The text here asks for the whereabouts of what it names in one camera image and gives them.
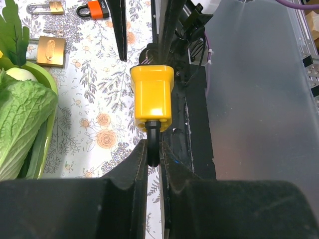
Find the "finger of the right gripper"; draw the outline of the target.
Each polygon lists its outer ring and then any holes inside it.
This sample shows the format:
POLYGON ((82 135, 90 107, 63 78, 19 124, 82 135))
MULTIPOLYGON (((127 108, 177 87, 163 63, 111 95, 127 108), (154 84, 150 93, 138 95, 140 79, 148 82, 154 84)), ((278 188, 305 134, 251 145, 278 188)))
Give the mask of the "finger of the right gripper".
POLYGON ((115 39, 118 48, 119 59, 127 61, 127 28, 126 28, 126 1, 125 0, 107 0, 109 7, 115 39))
POLYGON ((166 63, 174 32, 185 0, 152 0, 152 37, 157 46, 157 63, 166 63))

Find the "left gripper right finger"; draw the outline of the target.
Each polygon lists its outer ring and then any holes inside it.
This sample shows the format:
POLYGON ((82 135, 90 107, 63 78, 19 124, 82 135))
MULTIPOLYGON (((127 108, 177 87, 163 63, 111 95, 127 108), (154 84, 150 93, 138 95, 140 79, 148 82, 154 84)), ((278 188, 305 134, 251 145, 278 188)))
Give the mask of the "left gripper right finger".
POLYGON ((311 207, 286 181, 202 179, 160 145, 165 239, 316 239, 311 207))

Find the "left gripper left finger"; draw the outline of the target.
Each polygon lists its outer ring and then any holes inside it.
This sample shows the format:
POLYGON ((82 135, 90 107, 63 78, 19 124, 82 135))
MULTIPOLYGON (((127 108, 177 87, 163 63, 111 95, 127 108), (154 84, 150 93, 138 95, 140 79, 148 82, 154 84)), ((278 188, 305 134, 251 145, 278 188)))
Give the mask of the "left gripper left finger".
POLYGON ((0 184, 3 239, 143 239, 147 142, 100 178, 16 179, 0 184))

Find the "orange black padlock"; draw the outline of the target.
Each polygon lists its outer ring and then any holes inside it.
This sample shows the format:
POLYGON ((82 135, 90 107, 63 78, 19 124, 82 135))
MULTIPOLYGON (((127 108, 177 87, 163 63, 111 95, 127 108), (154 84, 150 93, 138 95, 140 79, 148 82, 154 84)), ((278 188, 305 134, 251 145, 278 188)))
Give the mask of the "orange black padlock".
POLYGON ((106 19, 110 17, 105 0, 88 1, 85 5, 77 7, 76 13, 81 18, 106 19))

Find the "small brass padlock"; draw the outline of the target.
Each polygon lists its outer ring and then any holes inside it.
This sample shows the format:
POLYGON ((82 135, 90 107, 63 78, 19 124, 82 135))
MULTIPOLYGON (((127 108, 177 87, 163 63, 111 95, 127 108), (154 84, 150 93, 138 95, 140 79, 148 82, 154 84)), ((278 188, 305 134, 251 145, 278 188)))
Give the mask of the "small brass padlock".
POLYGON ((60 1, 50 1, 43 4, 29 4, 26 11, 31 15, 63 15, 64 8, 60 1))

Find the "yellow padlock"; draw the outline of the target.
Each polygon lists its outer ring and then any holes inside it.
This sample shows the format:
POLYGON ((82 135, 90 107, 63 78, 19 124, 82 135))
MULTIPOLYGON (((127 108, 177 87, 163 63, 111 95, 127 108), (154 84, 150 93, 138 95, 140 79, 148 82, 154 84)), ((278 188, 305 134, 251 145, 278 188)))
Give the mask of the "yellow padlock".
POLYGON ((149 43, 140 54, 139 65, 130 69, 135 125, 147 134, 147 159, 150 167, 159 165, 160 133, 172 123, 174 69, 159 64, 158 55, 158 45, 149 43))

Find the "large brass padlock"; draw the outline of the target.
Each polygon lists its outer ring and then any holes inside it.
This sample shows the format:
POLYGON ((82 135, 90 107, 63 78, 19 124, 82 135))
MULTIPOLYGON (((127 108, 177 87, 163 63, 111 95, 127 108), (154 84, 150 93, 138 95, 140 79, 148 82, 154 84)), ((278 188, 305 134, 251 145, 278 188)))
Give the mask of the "large brass padlock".
POLYGON ((66 39, 40 36, 29 39, 29 46, 32 45, 36 45, 36 57, 27 57, 28 61, 34 61, 41 66, 64 67, 66 39))

